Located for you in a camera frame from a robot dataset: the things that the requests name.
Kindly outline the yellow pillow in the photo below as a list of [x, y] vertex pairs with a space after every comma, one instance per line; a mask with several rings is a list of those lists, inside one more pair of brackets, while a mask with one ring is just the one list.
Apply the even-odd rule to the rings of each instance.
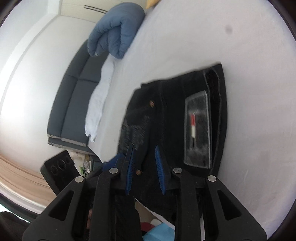
[[147, 0], [146, 9], [156, 6], [161, 0]]

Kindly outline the blue folded duvet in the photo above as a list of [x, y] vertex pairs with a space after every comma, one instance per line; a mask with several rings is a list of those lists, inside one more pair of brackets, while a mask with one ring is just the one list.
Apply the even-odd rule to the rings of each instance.
[[95, 25], [87, 40], [90, 56], [109, 52], [122, 59], [145, 18], [144, 9], [136, 3], [121, 3], [111, 8]]

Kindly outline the white bed sheet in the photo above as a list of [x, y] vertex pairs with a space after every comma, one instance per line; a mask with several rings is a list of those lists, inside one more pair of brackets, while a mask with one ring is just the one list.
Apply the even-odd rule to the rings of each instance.
[[142, 83], [220, 62], [228, 123], [219, 179], [272, 236], [295, 201], [295, 1], [160, 1], [115, 68], [90, 149], [116, 153]]

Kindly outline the black speaker box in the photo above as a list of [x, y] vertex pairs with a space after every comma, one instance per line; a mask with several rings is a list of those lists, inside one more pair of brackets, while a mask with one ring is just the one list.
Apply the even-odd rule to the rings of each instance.
[[75, 167], [68, 151], [62, 151], [51, 157], [41, 166], [40, 172], [56, 196], [72, 181], [85, 180]]

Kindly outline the dark grey sofa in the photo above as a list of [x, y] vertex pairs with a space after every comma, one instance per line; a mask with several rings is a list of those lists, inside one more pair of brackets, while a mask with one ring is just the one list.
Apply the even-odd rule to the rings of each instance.
[[85, 118], [92, 92], [100, 82], [101, 69], [108, 56], [104, 52], [91, 57], [84, 42], [72, 59], [60, 83], [52, 105], [48, 144], [93, 155], [85, 134]]

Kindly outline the black pants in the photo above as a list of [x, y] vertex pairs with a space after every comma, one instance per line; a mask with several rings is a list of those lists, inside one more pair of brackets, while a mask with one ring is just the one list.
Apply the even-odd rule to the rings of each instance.
[[[126, 156], [128, 146], [134, 145], [129, 195], [175, 225], [184, 191], [173, 169], [188, 174], [184, 183], [201, 206], [204, 179], [217, 175], [220, 168], [226, 130], [227, 97], [220, 63], [142, 84], [127, 106], [117, 149]], [[159, 186], [156, 146], [163, 162], [165, 194]]]

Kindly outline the white wardrobe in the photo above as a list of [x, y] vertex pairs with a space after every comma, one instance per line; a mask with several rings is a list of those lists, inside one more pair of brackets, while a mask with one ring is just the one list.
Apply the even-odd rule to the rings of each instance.
[[143, 0], [63, 0], [61, 1], [60, 15], [96, 23], [111, 8], [126, 2], [136, 3], [143, 9], [145, 9], [147, 3]]

